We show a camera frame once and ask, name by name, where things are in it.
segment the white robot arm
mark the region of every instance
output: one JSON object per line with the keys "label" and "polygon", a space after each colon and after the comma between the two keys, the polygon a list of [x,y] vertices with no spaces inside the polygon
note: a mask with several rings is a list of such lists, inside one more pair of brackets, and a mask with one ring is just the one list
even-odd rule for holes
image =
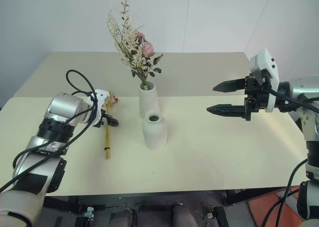
{"label": "white robot arm", "polygon": [[[0,190],[0,226],[34,226],[46,193],[56,191],[63,178],[66,161],[60,156],[89,126],[104,124],[106,115],[101,108],[108,98],[109,92],[98,89],[86,101],[67,93],[52,99],[37,134],[13,162],[13,180]],[[78,123],[87,125],[70,140]]]}
{"label": "white robot arm", "polygon": [[306,220],[303,227],[319,226],[319,76],[311,76],[279,82],[278,67],[268,50],[251,58],[250,74],[243,79],[225,81],[213,88],[215,91],[232,92],[244,89],[247,97],[243,106],[230,104],[208,107],[207,111],[221,116],[251,119],[251,112],[265,109],[272,112],[297,111],[308,149],[306,176],[299,189],[298,212]]}

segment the dried flower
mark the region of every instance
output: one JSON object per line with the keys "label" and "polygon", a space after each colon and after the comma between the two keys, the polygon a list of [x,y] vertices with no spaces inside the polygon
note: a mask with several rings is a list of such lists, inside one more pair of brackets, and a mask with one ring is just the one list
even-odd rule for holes
{"label": "dried flower", "polygon": [[147,88],[148,75],[154,77],[154,71],[161,73],[161,69],[154,68],[154,66],[158,64],[163,54],[151,61],[150,57],[155,55],[154,48],[150,42],[145,40],[144,34],[132,26],[130,18],[127,15],[128,1],[121,2],[124,9],[121,12],[122,27],[120,28],[111,12],[107,18],[107,25],[115,41],[116,49],[122,54],[124,65],[129,68],[132,76],[138,76],[143,86]]}

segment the green leaf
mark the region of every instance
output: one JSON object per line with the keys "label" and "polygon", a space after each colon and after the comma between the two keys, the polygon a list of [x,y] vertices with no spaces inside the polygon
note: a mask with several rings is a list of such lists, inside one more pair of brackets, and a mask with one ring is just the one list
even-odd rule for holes
{"label": "green leaf", "polygon": [[161,69],[160,69],[160,68],[154,68],[153,71],[155,71],[155,72],[157,72],[157,73],[161,73]]}
{"label": "green leaf", "polygon": [[147,66],[147,67],[151,67],[152,64],[151,64],[149,61],[147,61],[147,62],[146,62],[146,66]]}
{"label": "green leaf", "polygon": [[160,56],[154,58],[154,60],[153,60],[153,65],[158,64],[158,62],[160,61],[160,59],[162,58],[162,56],[163,56],[163,53],[162,53]]}

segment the white ceramic vase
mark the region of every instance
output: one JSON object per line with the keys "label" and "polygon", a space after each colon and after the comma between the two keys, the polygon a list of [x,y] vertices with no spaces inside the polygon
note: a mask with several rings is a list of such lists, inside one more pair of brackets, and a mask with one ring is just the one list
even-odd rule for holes
{"label": "white ceramic vase", "polygon": [[167,141],[167,122],[159,111],[148,111],[142,123],[146,146],[160,149]]}
{"label": "white ceramic vase", "polygon": [[140,85],[139,99],[140,115],[142,118],[144,118],[145,114],[150,110],[160,112],[160,101],[158,98],[156,86],[153,82],[148,81],[148,90],[143,90],[143,85]]}

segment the table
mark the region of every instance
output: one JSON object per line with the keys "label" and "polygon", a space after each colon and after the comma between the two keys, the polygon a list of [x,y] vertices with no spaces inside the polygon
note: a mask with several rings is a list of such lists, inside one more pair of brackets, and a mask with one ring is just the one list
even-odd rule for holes
{"label": "table", "polygon": [[[52,97],[15,97],[0,111],[0,185],[12,160],[37,131]],[[168,141],[149,150],[143,141],[137,97],[120,97],[111,114],[111,159],[105,127],[91,127],[72,144],[60,188],[49,195],[101,195],[279,187],[307,156],[303,135],[288,114],[252,114],[252,121],[212,115],[215,104],[243,104],[243,96],[161,97]],[[79,124],[77,134],[84,124]],[[301,168],[293,181],[305,180]]]}

